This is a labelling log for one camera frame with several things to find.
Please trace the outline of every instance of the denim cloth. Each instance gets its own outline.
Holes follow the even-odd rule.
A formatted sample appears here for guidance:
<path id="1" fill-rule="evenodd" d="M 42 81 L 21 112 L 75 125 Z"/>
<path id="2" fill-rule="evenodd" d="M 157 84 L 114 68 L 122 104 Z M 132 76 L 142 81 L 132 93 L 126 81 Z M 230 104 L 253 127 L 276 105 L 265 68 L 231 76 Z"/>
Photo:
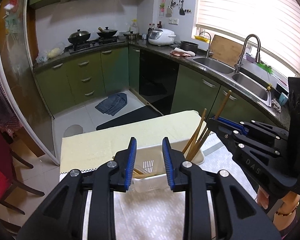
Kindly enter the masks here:
<path id="1" fill-rule="evenodd" d="M 103 114 L 110 114 L 114 116 L 127 104 L 127 95 L 125 93 L 118 93 L 111 95 L 102 102 L 100 102 L 95 108 Z"/>

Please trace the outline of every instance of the faucet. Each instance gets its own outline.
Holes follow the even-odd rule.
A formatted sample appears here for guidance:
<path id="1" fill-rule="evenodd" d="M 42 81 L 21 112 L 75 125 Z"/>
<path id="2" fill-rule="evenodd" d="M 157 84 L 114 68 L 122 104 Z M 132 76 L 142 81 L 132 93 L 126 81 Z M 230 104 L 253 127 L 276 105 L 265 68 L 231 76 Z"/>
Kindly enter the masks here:
<path id="1" fill-rule="evenodd" d="M 200 36 L 202 33 L 207 33 L 207 34 L 210 36 L 209 46 L 208 46 L 207 55 L 206 55 L 206 57 L 209 57 L 209 54 L 213 54 L 213 52 L 210 52 L 211 35 L 210 35 L 210 33 L 208 33 L 208 32 L 201 32 L 201 33 L 199 33 L 199 36 Z"/>
<path id="2" fill-rule="evenodd" d="M 245 54 L 245 51 L 247 49 L 248 40 L 251 37 L 255 37 L 257 39 L 258 48 L 257 48 L 257 54 L 256 54 L 255 62 L 260 63 L 260 48 L 261 48 L 260 39 L 255 34 L 249 34 L 246 37 L 246 39 L 244 40 L 244 44 L 243 44 L 243 47 L 242 47 L 242 52 L 241 52 L 240 57 L 238 59 L 238 63 L 234 65 L 235 73 L 239 73 L 240 72 L 241 66 L 243 65 L 242 64 L 243 55 Z"/>

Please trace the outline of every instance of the gas stove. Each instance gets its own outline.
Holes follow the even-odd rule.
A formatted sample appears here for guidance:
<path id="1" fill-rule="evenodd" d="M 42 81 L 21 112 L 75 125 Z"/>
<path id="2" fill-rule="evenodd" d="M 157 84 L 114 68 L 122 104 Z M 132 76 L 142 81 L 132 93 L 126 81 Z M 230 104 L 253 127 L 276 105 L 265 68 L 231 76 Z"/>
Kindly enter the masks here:
<path id="1" fill-rule="evenodd" d="M 113 36 L 110 38 L 99 38 L 97 40 L 92 41 L 85 41 L 83 43 L 73 44 L 67 49 L 69 50 L 70 54 L 81 51 L 81 50 L 88 50 L 94 47 L 98 47 L 104 44 L 110 44 L 110 43 L 123 43 L 125 41 L 118 41 L 117 36 Z"/>

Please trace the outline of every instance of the yellow cloth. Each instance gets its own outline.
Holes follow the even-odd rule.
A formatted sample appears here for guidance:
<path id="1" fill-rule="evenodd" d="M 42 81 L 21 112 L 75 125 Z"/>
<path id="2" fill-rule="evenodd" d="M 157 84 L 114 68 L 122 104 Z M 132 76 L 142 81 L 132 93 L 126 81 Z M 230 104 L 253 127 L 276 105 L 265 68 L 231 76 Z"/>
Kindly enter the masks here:
<path id="1" fill-rule="evenodd" d="M 161 144 L 164 137 L 171 142 L 191 138 L 199 122 L 198 112 L 192 110 L 63 138 L 60 173 L 98 168 L 127 149 L 131 137 L 138 148 Z"/>

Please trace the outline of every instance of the window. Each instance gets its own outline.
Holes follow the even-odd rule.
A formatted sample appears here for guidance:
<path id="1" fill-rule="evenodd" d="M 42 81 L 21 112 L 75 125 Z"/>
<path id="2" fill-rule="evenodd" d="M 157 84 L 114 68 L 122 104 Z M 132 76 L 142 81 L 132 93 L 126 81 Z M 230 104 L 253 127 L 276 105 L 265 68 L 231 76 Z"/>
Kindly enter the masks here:
<path id="1" fill-rule="evenodd" d="M 295 0 L 198 0 L 196 23 L 241 41 L 254 33 L 265 62 L 284 75 L 300 75 L 300 6 Z"/>

